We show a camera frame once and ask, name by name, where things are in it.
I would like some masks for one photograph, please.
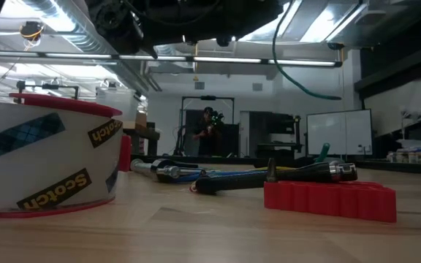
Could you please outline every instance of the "whiteboard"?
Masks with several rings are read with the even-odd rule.
[[[371,111],[355,110],[307,116],[308,154],[318,155],[330,144],[329,155],[371,155]]]

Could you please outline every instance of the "black handle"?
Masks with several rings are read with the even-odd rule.
[[[215,194],[222,190],[262,188],[266,181],[266,173],[249,173],[222,177],[203,177],[196,181],[196,190],[201,194]]]
[[[277,171],[277,180],[333,183],[328,163],[318,163],[294,170]]]

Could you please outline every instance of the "wooden workbench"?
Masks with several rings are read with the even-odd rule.
[[[109,205],[0,219],[0,262],[421,262],[421,175],[360,178],[397,191],[398,223],[267,210],[262,189],[203,196],[123,173]]]

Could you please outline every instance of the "red 3d-printed part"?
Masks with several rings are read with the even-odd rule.
[[[264,206],[327,216],[397,221],[395,191],[370,182],[266,182]]]
[[[123,135],[121,138],[120,162],[118,169],[122,172],[128,172],[131,165],[131,137]]]

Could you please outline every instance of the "red lid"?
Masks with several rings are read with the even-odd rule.
[[[11,97],[24,99],[25,105],[48,107],[60,110],[71,110],[78,113],[88,113],[103,117],[112,118],[123,114],[120,110],[112,107],[96,104],[93,102],[83,102],[75,99],[58,98],[41,94],[9,94]]]

